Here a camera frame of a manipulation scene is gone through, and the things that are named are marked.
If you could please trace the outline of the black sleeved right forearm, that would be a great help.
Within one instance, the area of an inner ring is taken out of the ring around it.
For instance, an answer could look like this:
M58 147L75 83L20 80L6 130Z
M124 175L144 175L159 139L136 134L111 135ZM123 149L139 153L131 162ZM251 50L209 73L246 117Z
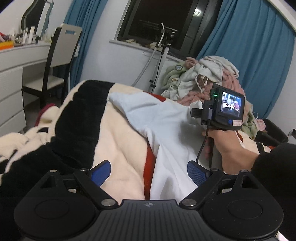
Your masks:
M280 232L288 240L295 240L295 145L281 144L260 154L251 173L283 209Z

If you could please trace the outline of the person right hand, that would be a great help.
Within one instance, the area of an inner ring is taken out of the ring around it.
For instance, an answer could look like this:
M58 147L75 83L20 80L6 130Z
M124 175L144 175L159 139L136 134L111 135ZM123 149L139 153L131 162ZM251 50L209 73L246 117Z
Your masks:
M222 168L230 175L241 170L251 171L258 154L243 148L234 131L210 129L208 137L213 138L216 149L222 156Z

